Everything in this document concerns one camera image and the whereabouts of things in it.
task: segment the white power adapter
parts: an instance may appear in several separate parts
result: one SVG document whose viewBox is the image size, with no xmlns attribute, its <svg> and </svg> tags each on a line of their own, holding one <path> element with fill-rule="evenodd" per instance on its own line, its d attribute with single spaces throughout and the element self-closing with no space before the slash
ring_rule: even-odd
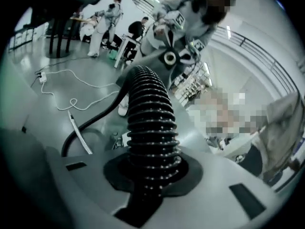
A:
<svg viewBox="0 0 305 229">
<path fill-rule="evenodd" d="M 47 75 L 44 71 L 41 72 L 41 75 L 39 76 L 39 82 L 40 84 L 44 84 L 45 82 L 47 82 Z"/>
</svg>

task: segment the gray floor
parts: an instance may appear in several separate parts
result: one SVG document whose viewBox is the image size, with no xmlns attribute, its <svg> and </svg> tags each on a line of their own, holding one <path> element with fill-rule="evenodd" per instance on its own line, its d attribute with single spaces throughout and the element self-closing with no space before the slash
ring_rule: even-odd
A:
<svg viewBox="0 0 305 229">
<path fill-rule="evenodd" d="M 62 44 L 62 47 L 65 46 L 65 40 L 63 40 Z M 108 59 L 106 50 L 101 49 L 100 57 L 97 59 L 87 58 L 89 45 L 84 42 L 72 41 L 70 56 L 62 59 L 47 58 L 45 55 L 48 49 L 49 39 L 40 38 L 37 42 L 28 43 L 9 53 L 9 57 L 24 75 L 29 85 L 34 82 L 35 71 L 58 62 L 62 63 L 55 66 L 47 66 L 45 71 L 56 72 L 70 69 L 79 78 L 93 85 L 113 83 L 122 71 L 121 67 L 114 69 L 114 61 Z M 28 132 L 33 134 L 44 146 L 52 146 L 60 151 L 65 139 L 73 131 L 67 111 L 57 110 L 53 97 L 41 94 L 39 81 L 33 84 L 32 89 L 38 94 L 39 98 L 29 113 L 25 126 Z M 85 108 L 91 102 L 118 90 L 119 87 L 116 85 L 102 89 L 86 86 L 79 82 L 70 72 L 48 75 L 47 83 L 44 87 L 44 91 L 55 93 L 57 104 L 60 108 L 69 106 L 71 98 L 78 99 L 77 106 Z M 115 96 L 115 94 L 110 96 L 86 111 L 79 111 L 73 108 L 71 113 L 74 115 L 78 125 L 81 125 L 106 109 L 115 99 Z M 185 109 L 175 97 L 171 96 L 171 99 L 178 124 L 178 139 L 181 144 L 188 148 L 209 152 L 208 145 L 202 135 L 195 129 Z M 83 136 L 94 151 L 96 148 L 104 148 L 105 143 L 109 141 L 111 134 L 114 132 L 119 134 L 127 132 L 127 120 L 118 115 L 117 109 L 90 126 L 84 131 Z M 80 150 L 82 148 L 79 141 L 76 140 L 72 144 L 69 154 L 79 155 Z"/>
</svg>

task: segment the white sneaker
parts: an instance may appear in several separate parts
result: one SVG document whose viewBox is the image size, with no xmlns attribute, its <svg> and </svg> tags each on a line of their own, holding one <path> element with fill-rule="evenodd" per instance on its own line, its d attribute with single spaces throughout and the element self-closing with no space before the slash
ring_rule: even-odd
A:
<svg viewBox="0 0 305 229">
<path fill-rule="evenodd" d="M 98 53 L 89 52 L 89 53 L 87 54 L 87 56 L 88 56 L 88 57 L 94 57 L 94 58 L 96 58 L 96 57 L 99 56 L 99 54 L 98 54 Z"/>
<path fill-rule="evenodd" d="M 119 116 L 126 116 L 128 111 L 128 96 L 126 95 L 119 104 Z"/>
</svg>

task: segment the beige jacket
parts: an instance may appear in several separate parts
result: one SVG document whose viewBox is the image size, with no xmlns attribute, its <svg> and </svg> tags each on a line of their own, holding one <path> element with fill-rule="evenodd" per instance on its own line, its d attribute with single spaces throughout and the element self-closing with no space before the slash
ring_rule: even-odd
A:
<svg viewBox="0 0 305 229">
<path fill-rule="evenodd" d="M 271 104 L 265 113 L 267 123 L 252 141 L 262 155 L 264 178 L 271 178 L 290 160 L 304 131 L 304 104 L 299 93 L 291 93 Z"/>
</svg>

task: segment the silver tube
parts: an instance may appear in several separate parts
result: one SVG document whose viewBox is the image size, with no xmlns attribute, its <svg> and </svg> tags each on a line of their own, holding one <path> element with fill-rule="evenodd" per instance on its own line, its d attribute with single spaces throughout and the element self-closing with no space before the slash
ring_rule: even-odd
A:
<svg viewBox="0 0 305 229">
<path fill-rule="evenodd" d="M 71 113 L 70 113 L 69 110 L 68 110 L 68 114 L 69 114 L 69 119 L 70 119 L 70 121 L 71 121 L 71 123 L 72 123 L 72 126 L 73 126 L 73 128 L 74 128 L 74 130 L 75 130 L 75 133 L 76 133 L 77 137 L 79 138 L 79 140 L 80 140 L 80 142 L 81 142 L 81 145 L 83 146 L 83 148 L 86 150 L 86 152 L 87 152 L 89 155 L 93 154 L 93 152 L 92 152 L 91 149 L 88 147 L 88 145 L 86 144 L 85 140 L 83 139 L 83 137 L 82 137 L 82 135 L 81 135 L 81 133 L 80 133 L 80 131 L 79 131 L 77 125 L 76 125 L 76 122 L 75 122 L 75 120 L 74 120 L 74 117 L 71 115 Z"/>
</svg>

